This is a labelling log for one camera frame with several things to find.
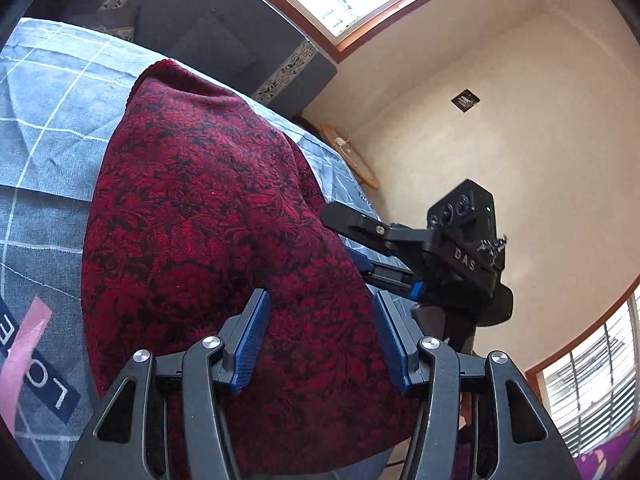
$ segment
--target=white letter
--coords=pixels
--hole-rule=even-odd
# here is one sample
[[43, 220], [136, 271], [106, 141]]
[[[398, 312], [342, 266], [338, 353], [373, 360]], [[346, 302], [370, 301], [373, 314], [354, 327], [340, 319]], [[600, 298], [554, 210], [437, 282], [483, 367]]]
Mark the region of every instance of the white letter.
[[60, 381], [57, 380], [55, 377], [53, 378], [53, 382], [55, 382], [62, 390], [62, 393], [58, 397], [58, 402], [56, 402], [56, 409], [59, 410], [60, 406], [62, 406], [62, 401], [65, 400], [66, 393], [68, 392], [68, 390], [62, 384], [60, 384]]
[[9, 332], [7, 332], [6, 328], [2, 326], [2, 323], [0, 323], [0, 330], [4, 332], [4, 337], [0, 337], [0, 343], [2, 343], [2, 346], [6, 345], [9, 342], [9, 338], [15, 332], [15, 326], [11, 324], [11, 321], [9, 321], [9, 318], [6, 316], [6, 314], [4, 314], [4, 320], [9, 325]]
[[44, 364], [42, 364], [37, 359], [31, 360], [31, 366], [33, 365], [38, 365], [42, 369], [42, 380], [39, 383], [33, 380], [33, 377], [31, 377], [31, 367], [29, 367], [29, 370], [27, 371], [27, 379], [30, 380], [31, 384], [33, 384], [33, 386], [35, 386], [36, 388], [41, 388], [45, 384], [47, 384], [47, 379], [49, 379], [49, 374], [47, 373], [47, 369], [44, 367]]

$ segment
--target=red floral cloth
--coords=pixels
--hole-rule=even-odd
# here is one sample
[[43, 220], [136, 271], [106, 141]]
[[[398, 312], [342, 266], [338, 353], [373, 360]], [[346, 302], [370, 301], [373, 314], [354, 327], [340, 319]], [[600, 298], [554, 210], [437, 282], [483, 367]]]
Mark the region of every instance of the red floral cloth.
[[417, 405], [389, 381], [371, 295], [323, 203], [295, 143], [242, 98], [169, 60], [149, 67], [106, 150], [82, 253], [100, 395], [133, 352], [186, 350], [262, 287], [271, 317], [251, 383], [223, 400], [242, 471], [328, 471], [409, 437]]

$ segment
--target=navy blue printed label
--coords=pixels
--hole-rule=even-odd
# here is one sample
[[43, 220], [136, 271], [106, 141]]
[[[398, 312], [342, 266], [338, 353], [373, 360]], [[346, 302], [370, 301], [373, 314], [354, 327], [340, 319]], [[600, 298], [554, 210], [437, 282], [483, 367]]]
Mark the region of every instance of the navy blue printed label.
[[[14, 344], [18, 328], [15, 317], [0, 298], [0, 350], [5, 357]], [[24, 382], [57, 418], [64, 424], [69, 422], [80, 400], [80, 394], [49, 364], [38, 349], [31, 355], [31, 366], [24, 376]]]

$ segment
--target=plaid bedsheet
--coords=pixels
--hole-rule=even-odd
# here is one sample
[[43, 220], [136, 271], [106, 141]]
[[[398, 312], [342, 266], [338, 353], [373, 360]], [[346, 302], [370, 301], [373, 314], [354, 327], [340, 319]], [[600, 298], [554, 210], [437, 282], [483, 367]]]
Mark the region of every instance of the plaid bedsheet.
[[[0, 366], [39, 296], [53, 314], [20, 394], [15, 436], [45, 480], [61, 477], [92, 413], [79, 297], [95, 181], [131, 86], [162, 58], [100, 32], [28, 18], [0, 55]], [[375, 216], [337, 153], [242, 97], [296, 142], [327, 200]]]

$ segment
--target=purple fabric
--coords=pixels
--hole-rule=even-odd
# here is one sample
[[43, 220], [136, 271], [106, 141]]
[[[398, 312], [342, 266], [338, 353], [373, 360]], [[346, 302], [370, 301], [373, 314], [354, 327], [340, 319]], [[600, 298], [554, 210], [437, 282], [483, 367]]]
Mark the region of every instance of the purple fabric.
[[620, 460], [620, 456], [633, 436], [634, 430], [625, 431], [602, 446], [576, 458], [575, 463], [580, 476], [584, 480], [600, 480]]

